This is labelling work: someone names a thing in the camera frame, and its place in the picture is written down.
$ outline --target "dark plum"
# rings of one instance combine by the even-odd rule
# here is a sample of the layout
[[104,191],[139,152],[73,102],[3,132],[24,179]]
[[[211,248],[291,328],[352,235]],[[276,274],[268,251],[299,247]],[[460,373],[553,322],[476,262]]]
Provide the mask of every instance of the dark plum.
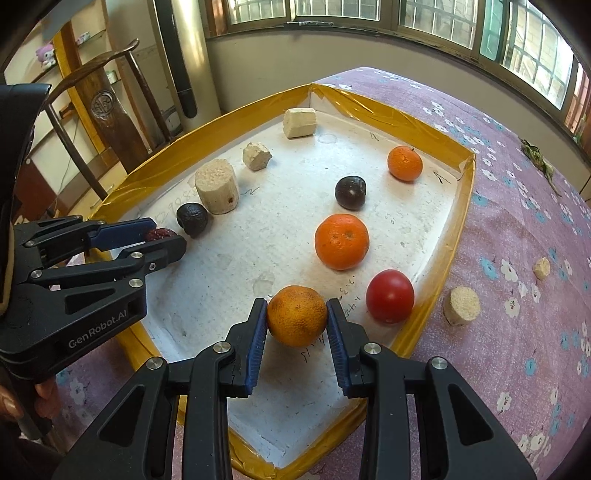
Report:
[[359,210],[365,203],[365,180],[357,175],[340,179],[335,187],[336,201],[347,210]]

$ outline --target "floral tablecloth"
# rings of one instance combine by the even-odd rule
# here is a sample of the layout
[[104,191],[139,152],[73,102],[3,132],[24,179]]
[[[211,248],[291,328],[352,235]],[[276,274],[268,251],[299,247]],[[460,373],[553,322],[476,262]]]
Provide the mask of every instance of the floral tablecloth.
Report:
[[[591,210],[556,172],[554,194],[520,149],[517,134],[445,93],[392,73],[359,68],[319,83],[376,99],[433,125],[476,154],[466,226],[444,288],[469,286],[482,312],[451,327],[441,299],[413,358],[442,355],[497,415],[540,480],[552,473],[591,415]],[[551,262],[537,280],[532,266]],[[64,402],[57,425],[71,443],[132,374],[108,342],[58,375]],[[177,428],[177,444],[182,427]],[[418,474],[418,436],[411,463]],[[302,478],[354,480],[363,426]],[[180,478],[180,450],[175,474]],[[242,475],[234,472],[236,479]]]

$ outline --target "yellow tape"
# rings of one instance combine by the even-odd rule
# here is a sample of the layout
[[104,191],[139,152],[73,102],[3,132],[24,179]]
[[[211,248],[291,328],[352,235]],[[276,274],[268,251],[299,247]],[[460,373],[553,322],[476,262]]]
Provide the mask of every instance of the yellow tape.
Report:
[[[451,217],[440,238],[439,248],[431,259],[421,293],[415,299],[413,313],[391,346],[398,355],[408,358],[425,328],[452,265],[470,204],[475,159],[470,150],[447,135],[388,105],[314,83],[271,95],[203,125],[150,158],[106,198],[92,218],[118,221],[126,212],[201,159],[282,115],[286,109],[301,105],[311,93],[327,99],[342,115],[393,135],[462,174]],[[118,339],[134,369],[138,369],[149,357],[160,354],[140,323],[120,333]],[[182,398],[178,413],[181,423],[184,423],[185,409],[186,399]],[[230,429],[232,466],[258,480],[294,480],[355,431],[364,418],[365,402],[353,403],[299,458],[285,468],[277,468],[264,461],[247,442]]]

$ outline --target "cork piece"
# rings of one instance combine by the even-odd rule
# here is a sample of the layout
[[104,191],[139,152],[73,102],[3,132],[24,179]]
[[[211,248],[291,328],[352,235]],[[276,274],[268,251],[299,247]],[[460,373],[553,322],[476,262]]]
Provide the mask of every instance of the cork piece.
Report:
[[468,325],[480,314],[480,300],[474,290],[456,287],[443,300],[443,314],[450,325]]
[[197,170],[195,188],[203,206],[214,215],[228,213],[238,205],[236,175],[223,158],[209,161]]
[[271,157],[271,152],[262,143],[250,142],[242,151],[242,161],[252,171],[265,168]]
[[538,280],[544,280],[550,275],[550,262],[546,257],[540,258],[534,265],[534,275]]
[[290,108],[283,116],[283,133],[287,138],[307,137],[316,132],[316,110]]

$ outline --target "finger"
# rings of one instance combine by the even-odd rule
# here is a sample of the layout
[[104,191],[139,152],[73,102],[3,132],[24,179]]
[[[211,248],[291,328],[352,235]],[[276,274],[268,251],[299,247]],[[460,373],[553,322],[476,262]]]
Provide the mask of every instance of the finger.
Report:
[[55,377],[45,380],[43,383],[35,385],[35,390],[41,398],[46,400],[51,397],[52,393],[57,390]]
[[22,409],[14,396],[4,387],[0,386],[0,415],[15,419],[22,417]]
[[59,404],[45,400],[44,398],[38,398],[35,400],[35,411],[40,417],[52,419],[59,411]]
[[54,388],[48,399],[38,398],[35,401],[35,410],[41,417],[52,419],[61,408],[60,396],[57,388]]

